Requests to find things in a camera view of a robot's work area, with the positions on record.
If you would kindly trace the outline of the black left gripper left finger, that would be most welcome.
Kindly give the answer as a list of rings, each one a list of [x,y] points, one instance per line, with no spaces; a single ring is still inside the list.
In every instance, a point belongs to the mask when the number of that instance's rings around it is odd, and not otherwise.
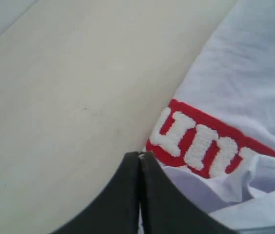
[[[139,152],[126,153],[101,193],[55,234],[136,234],[139,218]]]

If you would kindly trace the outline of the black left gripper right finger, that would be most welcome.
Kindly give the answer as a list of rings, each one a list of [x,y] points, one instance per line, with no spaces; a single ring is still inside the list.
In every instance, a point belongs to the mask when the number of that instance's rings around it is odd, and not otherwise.
[[[145,234],[236,234],[189,201],[152,153],[141,153],[140,208]]]

